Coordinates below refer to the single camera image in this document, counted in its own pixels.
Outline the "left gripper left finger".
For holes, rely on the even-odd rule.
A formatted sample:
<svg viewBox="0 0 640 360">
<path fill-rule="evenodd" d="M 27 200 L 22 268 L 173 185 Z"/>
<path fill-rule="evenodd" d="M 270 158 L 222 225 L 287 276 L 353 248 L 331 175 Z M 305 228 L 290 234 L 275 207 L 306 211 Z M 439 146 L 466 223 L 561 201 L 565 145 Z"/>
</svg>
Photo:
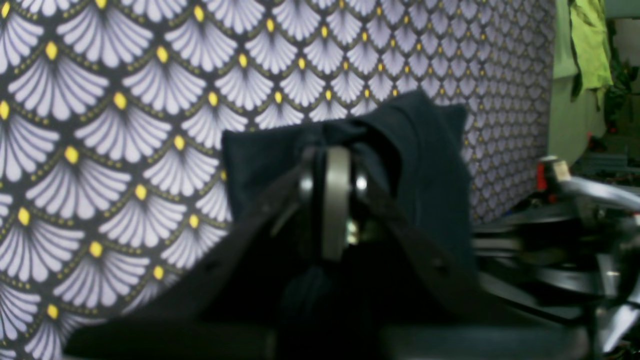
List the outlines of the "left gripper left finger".
<svg viewBox="0 0 640 360">
<path fill-rule="evenodd" d="M 318 155 L 304 151 L 230 233 L 162 296 L 124 317 L 126 330 L 322 327 L 339 313 L 339 281 L 320 260 Z"/>
</svg>

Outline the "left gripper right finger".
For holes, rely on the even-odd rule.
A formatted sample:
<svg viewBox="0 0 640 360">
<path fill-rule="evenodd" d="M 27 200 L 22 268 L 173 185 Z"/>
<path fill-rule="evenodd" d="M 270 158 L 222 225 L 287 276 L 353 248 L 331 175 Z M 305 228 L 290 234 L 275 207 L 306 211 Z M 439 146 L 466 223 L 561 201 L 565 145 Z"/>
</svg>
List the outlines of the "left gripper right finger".
<svg viewBox="0 0 640 360">
<path fill-rule="evenodd" d="M 377 326 L 498 326 L 501 303 L 413 226 L 342 146 L 330 148 L 330 260 Z"/>
</svg>

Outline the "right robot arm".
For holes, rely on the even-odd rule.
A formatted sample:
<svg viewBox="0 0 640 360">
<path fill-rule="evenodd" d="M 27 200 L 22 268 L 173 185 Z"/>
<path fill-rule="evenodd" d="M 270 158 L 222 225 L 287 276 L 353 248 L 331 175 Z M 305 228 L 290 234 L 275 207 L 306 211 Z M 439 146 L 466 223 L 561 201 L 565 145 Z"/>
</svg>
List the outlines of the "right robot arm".
<svg viewBox="0 0 640 360">
<path fill-rule="evenodd" d="M 639 192 L 542 157 L 537 191 L 477 225 L 481 280 L 521 312 L 586 332 L 588 359 L 639 358 Z"/>
</svg>

